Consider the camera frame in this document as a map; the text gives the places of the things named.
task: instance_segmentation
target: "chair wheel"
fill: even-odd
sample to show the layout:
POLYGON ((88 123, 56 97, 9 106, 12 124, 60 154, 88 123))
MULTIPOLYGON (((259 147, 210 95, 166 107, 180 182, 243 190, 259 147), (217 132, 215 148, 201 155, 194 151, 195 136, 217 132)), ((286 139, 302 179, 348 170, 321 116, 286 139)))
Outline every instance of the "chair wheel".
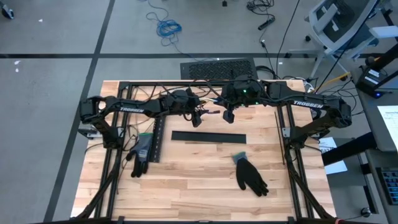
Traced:
POLYGON ((12 9, 5 10, 4 8, 1 10, 1 14, 7 19, 14 18, 14 11, 12 9))

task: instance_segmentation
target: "blue cable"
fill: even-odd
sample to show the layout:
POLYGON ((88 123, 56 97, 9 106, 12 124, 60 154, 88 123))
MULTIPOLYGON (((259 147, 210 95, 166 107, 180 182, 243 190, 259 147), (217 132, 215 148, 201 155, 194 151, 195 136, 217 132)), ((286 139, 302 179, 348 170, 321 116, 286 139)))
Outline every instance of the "blue cable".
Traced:
POLYGON ((149 0, 138 0, 138 1, 140 1, 140 2, 146 1, 146 2, 148 2, 148 5, 150 7, 154 8, 154 9, 160 9, 160 10, 163 10, 166 12, 166 16, 163 19, 159 19, 156 12, 148 12, 146 14, 146 18, 148 20, 157 22, 156 34, 160 38, 162 38, 160 40, 160 44, 162 44, 163 47, 173 45, 179 53, 188 55, 189 57, 196 60, 197 62, 203 62, 208 59, 214 60, 213 58, 205 58, 203 60, 197 60, 194 56, 181 52, 178 49, 176 43, 179 41, 178 33, 182 31, 182 26, 173 19, 167 19, 169 16, 169 12, 165 8, 154 6, 150 3, 149 0))

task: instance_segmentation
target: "wooden table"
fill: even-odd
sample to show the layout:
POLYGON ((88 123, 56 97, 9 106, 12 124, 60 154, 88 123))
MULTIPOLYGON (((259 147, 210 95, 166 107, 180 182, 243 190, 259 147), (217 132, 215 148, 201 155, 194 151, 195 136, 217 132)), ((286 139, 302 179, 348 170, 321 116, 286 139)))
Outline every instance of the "wooden table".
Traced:
MULTIPOLYGON (((287 84, 291 89, 304 90, 301 80, 288 80, 287 84)), ((119 81, 104 81, 101 96, 116 96, 118 85, 119 81)), ((146 100, 147 93, 151 91, 151 86, 144 86, 133 96, 136 95, 135 99, 138 100, 146 100)), ((203 90, 193 88, 193 91, 202 95, 203 90)), ((205 108, 221 110, 221 114, 203 115, 203 122, 197 128, 192 127, 191 122, 185 121, 182 116, 166 118, 160 163, 150 163, 147 174, 139 179, 131 178, 134 160, 126 165, 120 176, 119 193, 114 203, 114 220, 120 215, 125 216, 126 220, 233 221, 283 221, 295 216, 289 176, 281 154, 276 108, 261 105, 239 108, 234 111, 233 124, 222 119, 221 107, 207 103, 205 108), (172 141, 172 131, 246 134, 247 144, 172 141), (257 197, 250 189, 242 191, 238 187, 236 166, 231 156, 241 151, 246 151, 249 161, 257 167, 268 184, 268 196, 257 197)), ((308 108, 293 106, 293 112, 297 126, 312 121, 308 108)), ((141 123, 146 119, 142 114, 131 114, 129 124, 141 123)), ((112 114, 106 120, 111 123, 112 114)), ((137 128, 141 133, 146 130, 151 132, 152 125, 153 119, 150 119, 137 128)), ((88 147, 101 142, 102 139, 89 141, 88 147)), ((312 139, 307 140, 306 144, 318 147, 312 139)), ((71 216, 78 215, 98 190, 105 152, 102 146, 96 146, 86 153, 71 216)), ((324 208, 335 216, 320 152, 304 148, 302 157, 310 190, 324 208)), ((303 195, 301 191, 298 194, 303 216, 306 216, 303 195)), ((108 197, 109 189, 104 196, 103 216, 108 197)))

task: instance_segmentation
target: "work glove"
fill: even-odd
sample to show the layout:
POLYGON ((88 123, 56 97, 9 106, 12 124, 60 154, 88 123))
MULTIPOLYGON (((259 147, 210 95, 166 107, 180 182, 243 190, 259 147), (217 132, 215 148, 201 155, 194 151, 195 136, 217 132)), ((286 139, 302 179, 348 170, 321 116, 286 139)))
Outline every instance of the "work glove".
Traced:
POLYGON ((148 155, 152 145, 152 136, 152 133, 139 134, 138 143, 126 156, 127 161, 130 161, 133 156, 136 156, 134 159, 134 169, 131 172, 131 177, 140 177, 142 174, 147 173, 149 162, 148 155))
POLYGON ((246 153, 238 153, 233 156, 233 160, 236 164, 236 180, 239 187, 245 190, 247 184, 258 197, 261 197, 261 195, 267 196, 268 185, 262 180, 257 169, 248 161, 246 153))

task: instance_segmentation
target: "office chair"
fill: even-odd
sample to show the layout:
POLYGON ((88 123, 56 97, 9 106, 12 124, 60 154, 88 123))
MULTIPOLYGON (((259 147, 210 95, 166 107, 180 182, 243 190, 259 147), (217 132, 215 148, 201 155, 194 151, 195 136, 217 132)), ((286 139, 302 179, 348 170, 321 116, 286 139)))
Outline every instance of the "office chair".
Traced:
POLYGON ((14 18, 14 11, 6 4, 4 4, 2 1, 0 1, 0 9, 1 9, 1 14, 7 18, 7 19, 13 19, 14 18))
MULTIPOLYGON (((316 49, 293 49, 289 53, 315 54, 315 65, 309 78, 313 78, 319 64, 324 58, 336 62, 339 53, 347 48, 342 58, 359 57, 359 53, 368 45, 377 45, 377 37, 364 24, 355 35, 361 24, 367 19, 378 0, 323 0, 317 4, 304 19, 311 25, 310 33, 305 37, 307 42, 315 44, 316 49)), ((347 70, 337 63, 344 72, 347 70)))

